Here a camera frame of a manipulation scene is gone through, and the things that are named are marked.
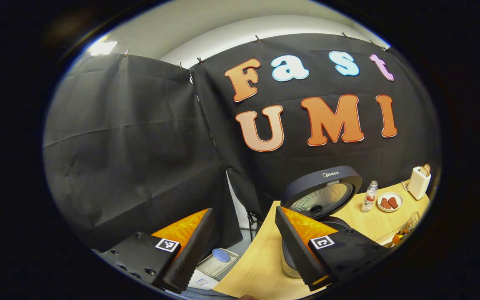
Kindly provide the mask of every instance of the inner lid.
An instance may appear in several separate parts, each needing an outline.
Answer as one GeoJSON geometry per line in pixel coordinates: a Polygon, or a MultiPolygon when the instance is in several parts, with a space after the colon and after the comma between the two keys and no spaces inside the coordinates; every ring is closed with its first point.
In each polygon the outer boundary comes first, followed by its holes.
{"type": "Polygon", "coordinates": [[[330,182],[323,188],[299,198],[289,209],[311,218],[325,216],[344,203],[352,191],[353,186],[349,183],[330,182]]]}

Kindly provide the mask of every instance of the food on plate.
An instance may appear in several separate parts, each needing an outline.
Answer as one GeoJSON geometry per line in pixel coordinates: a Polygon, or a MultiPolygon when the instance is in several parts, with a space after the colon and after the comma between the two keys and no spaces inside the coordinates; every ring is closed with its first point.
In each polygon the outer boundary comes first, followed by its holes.
{"type": "Polygon", "coordinates": [[[390,203],[388,203],[386,198],[381,199],[381,207],[385,209],[392,209],[392,206],[390,206],[390,203]]]}
{"type": "Polygon", "coordinates": [[[388,199],[388,203],[393,209],[396,209],[399,206],[395,197],[388,199]]]}

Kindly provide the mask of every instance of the light wood tabletop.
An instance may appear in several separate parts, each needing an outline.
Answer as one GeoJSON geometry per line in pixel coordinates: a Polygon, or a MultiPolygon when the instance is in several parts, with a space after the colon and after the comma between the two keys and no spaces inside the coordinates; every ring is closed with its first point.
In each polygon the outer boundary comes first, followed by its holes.
{"type": "MultiPolygon", "coordinates": [[[[401,183],[381,188],[377,195],[381,196],[385,192],[402,195],[404,203],[400,209],[387,213],[375,204],[370,212],[362,213],[360,207],[364,201],[363,192],[356,194],[333,216],[341,218],[373,241],[378,241],[403,226],[412,213],[417,211],[420,217],[423,216],[429,205],[427,196],[416,200],[401,183]]],[[[302,279],[289,277],[284,273],[280,260],[281,236],[275,225],[275,207],[279,205],[280,201],[274,201],[247,251],[213,290],[238,298],[251,295],[259,300],[292,300],[323,290],[322,288],[311,292],[302,279]]]]}

